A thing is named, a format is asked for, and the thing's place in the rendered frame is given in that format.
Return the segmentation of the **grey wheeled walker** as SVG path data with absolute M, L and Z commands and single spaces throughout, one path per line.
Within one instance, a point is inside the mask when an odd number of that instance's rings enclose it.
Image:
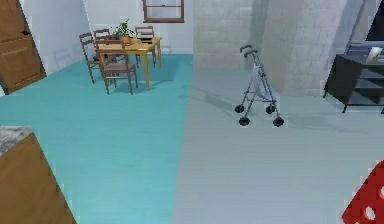
M 250 44 L 242 46 L 239 51 L 245 58 L 251 55 L 253 57 L 253 65 L 251 81 L 247 89 L 244 91 L 242 102 L 234 109 L 236 113 L 244 113 L 244 116 L 239 119 L 238 123 L 241 126 L 247 126 L 250 123 L 248 114 L 252 108 L 253 102 L 260 101 L 268 103 L 268 106 L 265 109 L 267 114 L 276 113 L 273 125 L 275 127 L 282 126 L 284 124 L 284 119 L 280 116 L 277 109 L 277 101 L 273 96 L 270 84 L 264 71 L 263 63 L 260 60 L 259 51 L 254 49 Z

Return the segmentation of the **brown cabinet with stone top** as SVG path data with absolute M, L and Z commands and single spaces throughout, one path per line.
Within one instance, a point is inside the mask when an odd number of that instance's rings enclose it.
M 0 126 L 0 224 L 77 224 L 28 126 Z

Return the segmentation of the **brown wooden room door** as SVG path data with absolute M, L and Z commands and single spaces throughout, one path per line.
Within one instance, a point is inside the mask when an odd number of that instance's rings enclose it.
M 0 0 L 0 87 L 6 95 L 46 77 L 20 0 Z

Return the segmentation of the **yellow wooden dining table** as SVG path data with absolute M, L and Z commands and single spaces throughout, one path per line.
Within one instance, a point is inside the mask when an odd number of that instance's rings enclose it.
M 129 56 L 138 54 L 141 57 L 141 68 L 144 73 L 145 85 L 150 86 L 148 54 L 155 50 L 155 65 L 162 67 L 161 37 L 153 37 L 150 41 L 142 42 L 138 38 L 132 38 L 127 44 L 122 40 L 96 40 L 96 52 L 102 65 L 106 64 L 105 56 L 111 54 Z

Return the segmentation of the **brown framed window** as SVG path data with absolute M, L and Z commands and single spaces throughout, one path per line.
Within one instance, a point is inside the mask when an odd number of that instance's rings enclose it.
M 184 0 L 142 0 L 145 23 L 183 23 Z

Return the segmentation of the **black shelf unit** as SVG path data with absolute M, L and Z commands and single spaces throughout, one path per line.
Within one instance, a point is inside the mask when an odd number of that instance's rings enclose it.
M 384 44 L 353 44 L 354 50 L 337 54 L 324 86 L 324 96 L 333 96 L 348 106 L 382 106 L 384 114 Z

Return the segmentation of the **green potted house plant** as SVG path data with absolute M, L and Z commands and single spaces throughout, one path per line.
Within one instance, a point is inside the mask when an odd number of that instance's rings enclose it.
M 131 38 L 135 34 L 135 32 L 129 27 L 129 20 L 126 19 L 115 27 L 115 31 L 113 32 L 113 34 L 120 40 L 122 40 L 124 44 L 131 45 Z

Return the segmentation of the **red white-dotted object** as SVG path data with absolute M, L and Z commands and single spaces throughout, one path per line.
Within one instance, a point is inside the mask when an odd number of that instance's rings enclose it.
M 384 160 L 370 172 L 342 215 L 344 224 L 384 224 Z

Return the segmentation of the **brown wooden chair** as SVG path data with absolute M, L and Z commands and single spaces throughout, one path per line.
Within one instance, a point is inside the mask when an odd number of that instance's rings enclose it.
M 109 29 L 99 29 L 93 32 L 93 37 L 95 40 L 108 40 L 110 36 L 111 34 Z
M 118 79 L 126 79 L 130 93 L 133 93 L 132 81 L 135 81 L 135 87 L 138 87 L 136 65 L 130 62 L 124 42 L 122 40 L 96 40 L 95 45 L 100 59 L 104 59 L 105 56 L 108 58 L 123 56 L 122 62 L 108 60 L 101 64 L 101 74 L 107 94 L 110 94 L 109 83 L 113 82 L 114 86 L 117 86 Z
M 95 53 L 93 36 L 90 32 L 80 34 L 79 41 L 86 61 L 91 82 L 95 83 L 93 71 L 95 69 L 101 70 L 101 62 L 99 60 L 99 57 Z
M 135 37 L 137 38 L 137 35 L 139 33 L 144 33 L 144 34 L 153 34 L 154 37 L 155 37 L 155 34 L 154 34 L 154 29 L 152 26 L 136 26 L 135 27 Z M 153 62 L 153 65 L 156 65 L 156 62 L 157 62 L 157 56 L 156 56 L 156 49 L 153 48 L 151 50 L 151 54 L 152 54 L 152 62 Z

